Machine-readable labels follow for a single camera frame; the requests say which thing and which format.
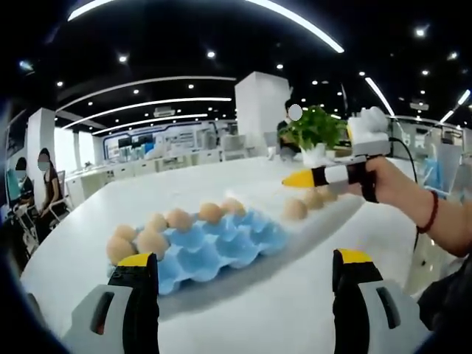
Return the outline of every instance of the black ceiling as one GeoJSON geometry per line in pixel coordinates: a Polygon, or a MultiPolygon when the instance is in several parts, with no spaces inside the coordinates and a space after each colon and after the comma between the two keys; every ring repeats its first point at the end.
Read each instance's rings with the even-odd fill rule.
{"type": "MultiPolygon", "coordinates": [[[[461,11],[460,3],[452,1],[433,5],[430,1],[274,0],[327,32],[343,46],[342,54],[300,25],[244,0],[115,0],[67,22],[70,12],[88,1],[68,4],[70,7],[56,4],[50,9],[55,17],[44,19],[49,26],[38,26],[39,33],[24,40],[26,44],[10,61],[16,67],[14,95],[57,109],[83,95],[137,80],[181,75],[241,80],[260,71],[288,78],[294,98],[306,98],[306,105],[323,103],[327,111],[338,109],[340,115],[371,105],[384,109],[358,75],[364,71],[381,88],[396,114],[416,116],[409,103],[421,100],[430,107],[421,117],[439,120],[471,87],[469,15],[461,11]],[[426,28],[425,38],[414,36],[416,27],[426,28]],[[51,41],[27,46],[40,35],[51,41]],[[207,57],[209,50],[215,51],[214,59],[207,57]],[[457,59],[448,60],[453,51],[458,53],[457,59]],[[119,55],[129,55],[125,65],[117,60],[119,55]],[[29,60],[34,72],[18,70],[20,59],[29,60]],[[276,69],[279,63],[283,70],[276,69]],[[430,75],[422,76],[424,69],[430,75]],[[313,80],[319,84],[313,86],[313,80]],[[58,88],[57,81],[63,81],[63,87],[58,88]],[[348,112],[343,97],[337,95],[341,85],[347,94],[348,112]]],[[[38,10],[35,6],[28,11],[38,10]]],[[[31,22],[39,21],[25,16],[31,22]]],[[[146,83],[100,94],[66,110],[87,117],[153,100],[231,97],[230,103],[171,106],[183,114],[210,113],[207,109],[213,107],[218,112],[212,111],[210,118],[222,114],[235,118],[236,82],[146,83]],[[195,85],[193,90],[188,89],[190,83],[195,85]],[[139,94],[134,94],[134,89],[139,89],[139,94]]],[[[111,127],[116,125],[115,119],[120,123],[145,119],[144,114],[153,109],[135,108],[94,121],[111,127]]],[[[448,122],[462,124],[470,117],[465,105],[448,122]]]]}

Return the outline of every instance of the hand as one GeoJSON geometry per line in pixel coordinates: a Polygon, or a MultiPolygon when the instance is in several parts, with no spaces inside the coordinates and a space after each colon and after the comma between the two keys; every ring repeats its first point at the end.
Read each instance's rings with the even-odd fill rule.
{"type": "MultiPolygon", "coordinates": [[[[377,175],[375,195],[380,203],[390,204],[394,207],[400,206],[402,201],[412,195],[412,191],[419,187],[401,172],[393,163],[384,157],[371,159],[366,163],[367,171],[375,171],[377,175]]],[[[362,195],[359,184],[351,184],[348,192],[362,195]]]]}

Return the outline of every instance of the brown egg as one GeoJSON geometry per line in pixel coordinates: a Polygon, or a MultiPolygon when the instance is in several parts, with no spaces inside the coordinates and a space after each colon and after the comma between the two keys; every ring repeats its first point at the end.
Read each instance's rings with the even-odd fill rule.
{"type": "Polygon", "coordinates": [[[306,191],[305,196],[303,197],[303,202],[310,210],[321,209],[325,205],[323,197],[315,188],[310,188],[306,191]]]}
{"type": "Polygon", "coordinates": [[[139,233],[136,245],[139,253],[155,253],[159,260],[164,258],[164,253],[169,248],[169,243],[165,237],[151,229],[144,229],[139,233]]]}
{"type": "Polygon", "coordinates": [[[307,206],[296,198],[289,198],[285,202],[285,208],[283,211],[284,218],[288,220],[303,220],[308,215],[307,206]]]}
{"type": "Polygon", "coordinates": [[[227,198],[222,204],[221,209],[225,214],[236,214],[238,216],[246,215],[244,205],[234,198],[227,198]]]}
{"type": "Polygon", "coordinates": [[[131,242],[136,238],[137,234],[136,230],[129,225],[118,225],[118,227],[115,229],[115,233],[113,234],[113,236],[131,242]]]}
{"type": "Polygon", "coordinates": [[[204,203],[200,205],[200,212],[198,218],[203,221],[208,221],[216,225],[223,217],[223,210],[214,203],[204,203]]]}
{"type": "Polygon", "coordinates": [[[328,186],[322,186],[316,188],[318,190],[318,193],[322,196],[323,201],[325,203],[329,203],[331,201],[337,201],[338,200],[338,195],[331,192],[328,186]]]}
{"type": "Polygon", "coordinates": [[[181,232],[187,232],[192,228],[192,217],[181,209],[174,209],[167,214],[167,223],[169,227],[177,229],[181,232]]]}
{"type": "Polygon", "coordinates": [[[111,263],[116,266],[121,260],[136,254],[131,243],[120,237],[112,237],[106,245],[106,254],[111,263]]]}
{"type": "Polygon", "coordinates": [[[167,228],[167,221],[163,214],[156,213],[146,223],[145,229],[149,229],[155,232],[164,231],[167,228]]]}

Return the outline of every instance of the red bracelet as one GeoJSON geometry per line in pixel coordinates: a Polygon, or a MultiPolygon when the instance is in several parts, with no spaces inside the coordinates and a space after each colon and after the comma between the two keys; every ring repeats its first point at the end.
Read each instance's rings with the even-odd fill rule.
{"type": "Polygon", "coordinates": [[[437,194],[436,194],[436,192],[432,192],[432,191],[431,191],[431,194],[433,195],[433,199],[434,199],[433,211],[432,211],[431,216],[429,217],[429,221],[428,221],[428,223],[426,224],[425,227],[416,226],[416,230],[418,231],[418,234],[427,233],[431,229],[431,227],[433,226],[434,220],[436,219],[437,205],[438,205],[437,194]]]}

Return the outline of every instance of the woman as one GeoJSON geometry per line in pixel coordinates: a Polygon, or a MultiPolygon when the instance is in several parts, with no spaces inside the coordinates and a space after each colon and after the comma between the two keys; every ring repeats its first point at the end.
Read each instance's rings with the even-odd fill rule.
{"type": "MultiPolygon", "coordinates": [[[[447,252],[464,257],[472,246],[472,203],[454,204],[419,187],[385,158],[367,162],[367,170],[377,175],[375,194],[379,203],[397,207],[447,252]]],[[[358,184],[350,192],[361,195],[358,184]]],[[[470,321],[472,316],[472,259],[469,257],[461,269],[431,284],[418,301],[420,318],[426,327],[443,333],[436,345],[447,341],[456,324],[470,321]]]]}
{"type": "MultiPolygon", "coordinates": [[[[36,231],[38,233],[39,243],[41,244],[51,232],[49,225],[55,219],[55,216],[49,210],[49,205],[62,200],[63,196],[60,191],[58,174],[51,162],[51,155],[46,148],[39,153],[38,167],[44,172],[44,185],[46,188],[46,198],[39,211],[39,218],[36,220],[36,231]]],[[[56,215],[61,215],[65,212],[66,205],[61,203],[54,205],[51,209],[56,215]]]]}
{"type": "Polygon", "coordinates": [[[21,186],[20,204],[28,204],[29,207],[35,205],[35,188],[27,175],[27,160],[24,157],[16,162],[15,171],[21,186]]]}

